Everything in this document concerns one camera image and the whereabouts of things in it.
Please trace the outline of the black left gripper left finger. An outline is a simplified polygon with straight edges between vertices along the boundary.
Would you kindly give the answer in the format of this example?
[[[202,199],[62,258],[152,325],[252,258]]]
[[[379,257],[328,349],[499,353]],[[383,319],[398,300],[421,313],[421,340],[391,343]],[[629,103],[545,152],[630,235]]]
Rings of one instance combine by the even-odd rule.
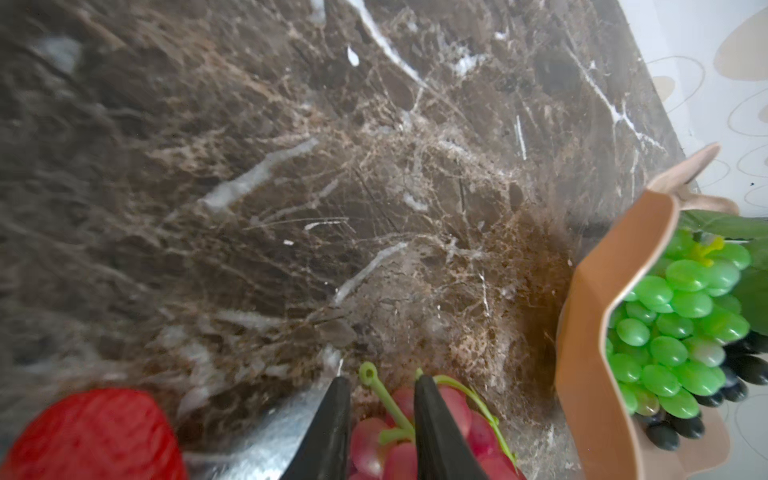
[[[281,480],[346,480],[351,434],[351,382],[336,377],[327,389]]]

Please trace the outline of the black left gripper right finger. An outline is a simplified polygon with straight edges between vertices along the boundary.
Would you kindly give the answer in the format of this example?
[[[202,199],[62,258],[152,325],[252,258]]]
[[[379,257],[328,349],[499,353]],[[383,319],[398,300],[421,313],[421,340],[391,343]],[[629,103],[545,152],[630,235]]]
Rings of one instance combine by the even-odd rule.
[[[415,382],[414,415],[419,480],[487,479],[429,375]]]

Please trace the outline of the red fake grape bunch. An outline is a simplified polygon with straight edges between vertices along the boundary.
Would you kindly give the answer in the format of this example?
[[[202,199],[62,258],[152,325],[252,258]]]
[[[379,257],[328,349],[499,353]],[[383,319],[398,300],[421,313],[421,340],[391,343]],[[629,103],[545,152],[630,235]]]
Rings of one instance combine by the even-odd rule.
[[[391,393],[376,366],[359,379],[386,410],[351,433],[351,479],[523,479],[495,417],[479,394],[447,375],[418,370]]]

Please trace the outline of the pink scalloped fruit bowl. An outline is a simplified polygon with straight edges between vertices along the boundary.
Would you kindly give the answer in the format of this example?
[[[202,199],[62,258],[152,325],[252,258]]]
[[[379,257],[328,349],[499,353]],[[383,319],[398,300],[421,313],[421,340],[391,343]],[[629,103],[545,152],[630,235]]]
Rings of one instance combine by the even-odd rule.
[[[554,384],[587,479],[688,479],[730,456],[720,414],[703,414],[705,436],[674,451],[656,448],[625,411],[605,355],[609,315],[669,243],[680,214],[699,209],[738,214],[728,199],[692,193],[688,185],[717,156],[711,144],[655,177],[577,265],[556,341]]]

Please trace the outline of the green fake grape bunch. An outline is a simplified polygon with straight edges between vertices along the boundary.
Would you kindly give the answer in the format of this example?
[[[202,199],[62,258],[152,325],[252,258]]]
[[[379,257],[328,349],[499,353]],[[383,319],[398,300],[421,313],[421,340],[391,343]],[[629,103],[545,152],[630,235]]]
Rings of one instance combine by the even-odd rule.
[[[609,316],[604,351],[628,414],[688,420],[725,388],[725,348],[750,330],[732,291],[751,264],[741,244],[675,231]]]

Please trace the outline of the black fake grape bunch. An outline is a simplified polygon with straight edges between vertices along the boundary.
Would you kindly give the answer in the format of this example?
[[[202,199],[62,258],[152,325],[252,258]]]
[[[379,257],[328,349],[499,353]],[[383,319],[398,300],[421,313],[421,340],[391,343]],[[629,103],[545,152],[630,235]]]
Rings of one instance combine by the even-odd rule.
[[[627,413],[658,449],[700,439],[703,410],[767,382],[767,222],[682,214],[611,313],[605,353]]]

